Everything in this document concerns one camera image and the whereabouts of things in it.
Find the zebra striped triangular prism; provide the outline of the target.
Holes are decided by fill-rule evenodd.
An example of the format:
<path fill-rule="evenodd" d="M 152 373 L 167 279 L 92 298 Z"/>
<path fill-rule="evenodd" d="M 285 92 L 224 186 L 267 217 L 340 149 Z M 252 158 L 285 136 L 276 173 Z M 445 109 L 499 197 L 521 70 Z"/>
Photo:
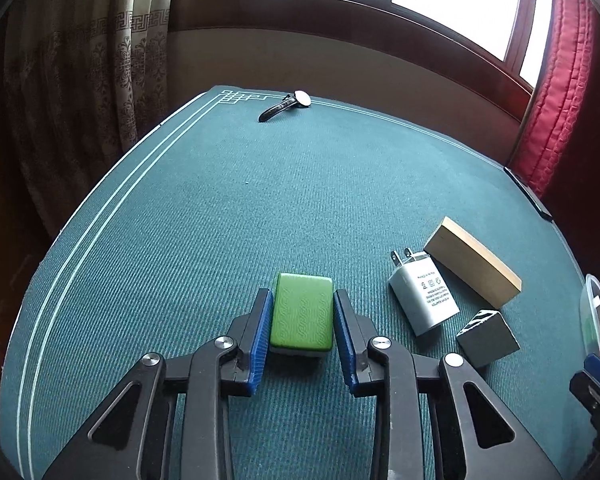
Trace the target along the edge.
<path fill-rule="evenodd" d="M 498 310 L 480 310 L 456 335 L 456 341 L 475 368 L 490 365 L 520 349 Z"/>

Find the white usb wall charger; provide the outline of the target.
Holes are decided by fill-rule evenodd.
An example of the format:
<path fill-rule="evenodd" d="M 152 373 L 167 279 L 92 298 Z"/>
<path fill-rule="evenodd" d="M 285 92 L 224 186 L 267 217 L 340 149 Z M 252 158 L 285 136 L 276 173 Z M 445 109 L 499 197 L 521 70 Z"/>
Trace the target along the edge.
<path fill-rule="evenodd" d="M 394 250 L 391 261 L 394 269 L 388 284 L 416 337 L 460 313 L 430 255 L 406 248 L 404 257 Z"/>

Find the long light wooden block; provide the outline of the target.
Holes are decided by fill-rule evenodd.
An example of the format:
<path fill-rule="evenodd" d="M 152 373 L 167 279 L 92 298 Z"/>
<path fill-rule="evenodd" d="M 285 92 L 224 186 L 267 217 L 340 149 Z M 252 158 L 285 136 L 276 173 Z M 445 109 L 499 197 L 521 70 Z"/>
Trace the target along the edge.
<path fill-rule="evenodd" d="M 522 292 L 521 278 L 449 217 L 442 219 L 424 249 L 494 309 Z"/>

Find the green and white tile block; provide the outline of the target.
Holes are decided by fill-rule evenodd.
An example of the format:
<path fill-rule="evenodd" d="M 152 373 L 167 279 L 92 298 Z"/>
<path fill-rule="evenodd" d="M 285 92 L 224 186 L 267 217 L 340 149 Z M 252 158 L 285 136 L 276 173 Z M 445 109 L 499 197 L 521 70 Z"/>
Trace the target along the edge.
<path fill-rule="evenodd" d="M 324 276 L 279 273 L 270 349 L 286 356 L 324 358 L 334 345 L 334 284 Z"/>

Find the clear plastic bowl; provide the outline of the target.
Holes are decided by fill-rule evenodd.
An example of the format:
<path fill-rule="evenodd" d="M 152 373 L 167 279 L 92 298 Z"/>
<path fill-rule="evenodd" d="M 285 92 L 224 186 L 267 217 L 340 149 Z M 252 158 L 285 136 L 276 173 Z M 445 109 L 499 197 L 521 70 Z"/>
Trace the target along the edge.
<path fill-rule="evenodd" d="M 580 320 L 585 354 L 600 357 L 600 281 L 592 274 L 584 280 Z"/>

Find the black remote control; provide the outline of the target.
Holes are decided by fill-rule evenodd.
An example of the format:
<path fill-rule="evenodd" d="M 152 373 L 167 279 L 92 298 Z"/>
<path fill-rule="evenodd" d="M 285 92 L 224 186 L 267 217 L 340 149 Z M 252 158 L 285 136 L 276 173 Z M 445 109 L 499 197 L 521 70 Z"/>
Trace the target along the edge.
<path fill-rule="evenodd" d="M 521 178 L 518 177 L 510 168 L 504 166 L 503 170 L 517 185 L 517 188 L 521 190 L 521 193 L 524 194 L 524 196 L 526 196 L 526 199 L 530 202 L 530 204 L 533 206 L 533 208 L 539 214 L 539 216 L 546 221 L 552 222 L 553 216 L 546 209 L 539 197 L 535 195 L 535 192 L 532 191 L 532 188 L 530 188 L 528 184 L 525 184 L 524 181 L 521 180 Z"/>

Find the teal table cloth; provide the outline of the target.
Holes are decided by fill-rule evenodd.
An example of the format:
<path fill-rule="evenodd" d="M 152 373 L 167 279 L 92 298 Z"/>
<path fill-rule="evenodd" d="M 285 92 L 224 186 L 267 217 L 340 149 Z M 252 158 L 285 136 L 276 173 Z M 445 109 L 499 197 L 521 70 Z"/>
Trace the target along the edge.
<path fill-rule="evenodd" d="M 71 216 L 38 266 L 10 337 L 0 439 L 41 478 L 145 353 L 182 356 L 224 332 L 282 272 L 326 276 L 378 330 L 438 358 L 482 298 L 454 274 L 460 310 L 415 337 L 388 285 L 395 250 L 419 250 L 444 218 L 504 261 L 522 291 L 503 308 L 517 352 L 484 379 L 562 477 L 590 452 L 570 394 L 584 359 L 581 271 L 491 159 L 442 134 L 316 100 L 269 122 L 276 93 L 216 87 L 136 144 Z"/>

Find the red curtain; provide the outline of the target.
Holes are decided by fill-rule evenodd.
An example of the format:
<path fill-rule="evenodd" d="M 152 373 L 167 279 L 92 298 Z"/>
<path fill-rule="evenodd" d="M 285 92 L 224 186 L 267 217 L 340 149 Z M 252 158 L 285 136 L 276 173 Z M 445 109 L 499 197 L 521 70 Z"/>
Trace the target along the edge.
<path fill-rule="evenodd" d="M 553 0 L 539 83 L 509 167 L 550 209 L 600 193 L 600 14 Z"/>

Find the wooden framed window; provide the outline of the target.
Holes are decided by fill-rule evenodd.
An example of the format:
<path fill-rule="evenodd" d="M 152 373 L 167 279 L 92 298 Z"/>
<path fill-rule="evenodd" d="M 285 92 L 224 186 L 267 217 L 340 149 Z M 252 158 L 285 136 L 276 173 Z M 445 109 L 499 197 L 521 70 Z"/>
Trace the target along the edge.
<path fill-rule="evenodd" d="M 536 0 L 171 0 L 174 32 L 250 28 L 324 37 L 394 56 L 515 119 L 531 101 Z"/>

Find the beige patterned curtain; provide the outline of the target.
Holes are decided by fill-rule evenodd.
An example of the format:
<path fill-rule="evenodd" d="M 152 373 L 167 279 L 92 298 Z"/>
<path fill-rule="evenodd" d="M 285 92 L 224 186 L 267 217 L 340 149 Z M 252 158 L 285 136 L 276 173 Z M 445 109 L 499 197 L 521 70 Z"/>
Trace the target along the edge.
<path fill-rule="evenodd" d="M 16 0 L 5 44 L 10 128 L 50 235 L 168 114 L 171 0 Z"/>

